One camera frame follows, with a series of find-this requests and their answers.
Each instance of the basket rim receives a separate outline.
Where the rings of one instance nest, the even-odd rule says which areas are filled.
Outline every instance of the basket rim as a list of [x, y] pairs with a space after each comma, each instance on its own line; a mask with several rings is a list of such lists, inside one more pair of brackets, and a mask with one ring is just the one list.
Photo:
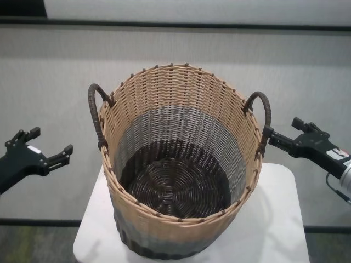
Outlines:
[[[180, 64], [180, 65], [173, 65], [173, 63], [171, 63], [170, 65], [164, 65], [164, 66], [160, 66], [158, 67], [157, 65], [146, 70], [143, 69], [142, 71], [136, 73], [136, 74], [131, 74], [131, 76], [125, 81], [125, 82], [121, 82], [121, 84], [111, 93], [111, 96], [113, 97], [113, 95], [121, 88], [123, 88], [124, 84], [129, 82], [132, 78], [139, 76], [140, 74], [145, 74], [147, 72], [151, 72], [153, 70], [159, 70], [160, 68], [169, 68], [169, 67], [174, 67], [174, 68], [179, 68], [179, 67], [189, 67], [195, 71], [199, 71], [202, 74], [206, 74], [206, 75], [211, 75], [212, 77], [214, 77], [213, 73], [209, 73], [207, 71], [203, 71], [202, 68], [196, 68], [193, 66], [189, 66], [188, 63], [186, 64]], [[228, 86], [230, 89], [233, 89], [229, 84], [227, 84], [225, 81], [221, 80], [220, 78], [218, 78], [216, 76], [217, 79], [219, 79], [220, 81], [223, 82], [223, 84], [225, 84], [226, 86]], [[245, 102], [246, 100], [244, 99], [244, 97], [237, 92], [237, 90], [235, 90], [236, 94], [238, 95], [238, 97]], [[104, 119], [103, 117], [101, 117], [101, 113], [104, 110], [107, 110], [109, 108], [109, 105], [107, 102], [104, 102], [102, 107], [100, 108], [99, 111], [99, 118], [100, 118], [100, 125], [102, 127], [103, 130], [103, 134], [105, 136], [105, 131], [106, 131], [106, 126], [103, 125], [104, 123]], [[254, 117], [254, 114], [251, 110], [248, 110], [250, 114], [247, 114], [247, 119], [248, 121], [252, 121], [253, 125], [255, 126], [255, 135], [260, 138], [262, 138], [262, 134], [259, 130], [259, 126], [258, 123], [256, 121], [256, 118]], [[229, 207], [227, 207], [226, 209], [223, 209], [217, 213], [214, 213], [212, 215], [209, 215], [205, 218], [183, 218], [180, 219], [178, 217], [175, 216], [169, 216], [169, 215], [165, 215], [165, 214], [161, 214], [155, 210], [153, 210], [152, 208], [146, 206], [143, 203], [140, 203], [136, 198], [134, 198], [132, 195], [130, 195], [124, 188], [122, 185], [120, 185], [120, 183], [117, 180], [117, 177], [115, 175], [114, 172], [114, 168], [111, 165], [110, 162], [110, 156], [109, 156], [109, 151], [107, 149], [107, 147], [104, 145], [101, 147], [100, 149], [101, 155], [103, 157], [103, 167], [104, 167], [104, 174], [105, 177], [107, 179], [107, 185], [109, 188], [109, 191], [112, 195], [118, 195], [120, 198], [122, 198], [125, 202], [127, 202], [128, 205], [135, 207], [135, 209], [138, 209], [140, 213], [143, 213], [145, 216], [147, 216], [149, 219], [151, 220], [158, 220], [158, 221], [162, 221], [165, 224], [176, 224], [176, 225], [182, 225], [182, 226], [191, 226], [191, 225], [199, 225], [199, 224], [208, 224], [208, 223], [213, 223], [213, 222], [217, 222], [219, 221], [221, 218], [223, 218], [224, 216], [233, 216], [235, 215], [239, 209], [242, 207], [242, 205], [248, 200], [248, 198], [250, 197], [251, 193], [253, 192], [253, 190], [255, 189], [257, 182], [258, 182], [258, 178], [259, 178], [259, 173], [261, 171], [261, 167], [262, 167], [262, 160], [263, 160], [263, 156], [261, 153], [257, 154], [257, 158], [255, 158], [255, 169], [254, 171], [252, 171], [253, 173], [253, 177], [250, 181], [249, 184], [247, 184], [247, 186], [245, 187], [242, 195], [240, 196], [239, 200], [237, 200], [235, 203], [231, 204]]]

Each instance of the black stripe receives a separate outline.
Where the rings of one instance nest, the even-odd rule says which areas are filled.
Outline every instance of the black stripe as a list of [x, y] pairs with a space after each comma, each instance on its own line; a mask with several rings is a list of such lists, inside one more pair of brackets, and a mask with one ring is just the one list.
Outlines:
[[305, 233], [351, 234], [351, 227], [338, 226], [304, 226]]
[[47, 18], [0, 17], [0, 24], [33, 25], [82, 25], [82, 26], [126, 26], [126, 27], [173, 27], [173, 28], [213, 28], [213, 29], [264, 29], [264, 30], [313, 30], [313, 31], [351, 31], [351, 26], [312, 26], [312, 25], [256, 25], [256, 24], [187, 24], [158, 22], [118, 22], [60, 20]]
[[82, 220], [36, 220], [36, 219], [0, 219], [2, 226], [59, 226], [79, 227]]
[[44, 0], [0, 0], [0, 16], [46, 16]]

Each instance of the cable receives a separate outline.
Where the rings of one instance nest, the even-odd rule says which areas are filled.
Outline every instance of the cable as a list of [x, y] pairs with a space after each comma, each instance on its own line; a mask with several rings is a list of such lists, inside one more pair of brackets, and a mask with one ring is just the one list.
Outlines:
[[342, 192], [340, 192], [339, 190], [336, 190], [334, 187], [332, 187], [329, 184], [329, 175], [330, 173], [327, 173], [327, 176], [325, 177], [325, 182], [327, 183], [327, 186], [331, 189], [331, 191], [333, 191], [334, 193], [336, 193], [338, 196], [340, 196], [345, 202], [347, 202], [348, 204], [351, 205], [351, 198], [349, 198], [347, 195], [344, 195]]

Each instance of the floor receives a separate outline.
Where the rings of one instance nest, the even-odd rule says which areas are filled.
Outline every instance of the floor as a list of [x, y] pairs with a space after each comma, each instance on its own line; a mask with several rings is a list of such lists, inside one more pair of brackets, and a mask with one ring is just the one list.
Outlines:
[[[72, 246], [77, 227], [0, 226], [1, 263], [76, 263]], [[351, 259], [351, 235], [307, 233], [311, 263]]]

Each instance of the basket bottom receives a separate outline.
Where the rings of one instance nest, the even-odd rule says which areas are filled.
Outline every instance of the basket bottom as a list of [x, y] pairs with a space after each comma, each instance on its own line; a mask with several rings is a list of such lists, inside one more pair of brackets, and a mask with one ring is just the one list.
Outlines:
[[201, 250], [199, 251], [193, 251], [187, 255], [180, 255], [180, 254], [167, 254], [167, 253], [159, 253], [152, 251], [149, 248], [142, 247], [139, 245], [136, 241], [131, 240], [128, 238], [128, 235], [126, 232], [120, 227], [120, 224], [118, 223], [116, 214], [114, 214], [114, 218], [116, 221], [116, 226], [117, 230], [120, 233], [121, 241], [133, 252], [137, 253], [140, 256], [144, 256], [146, 258], [151, 258], [151, 259], [162, 259], [162, 260], [171, 260], [171, 259], [182, 259], [182, 258], [187, 258], [190, 256], [194, 256], [197, 253], [205, 250], [207, 247], [202, 247]]
[[[178, 147], [165, 151], [168, 145]], [[157, 141], [138, 150], [120, 182], [139, 202], [178, 218], [204, 218], [230, 206], [229, 182], [218, 161], [181, 141]]]

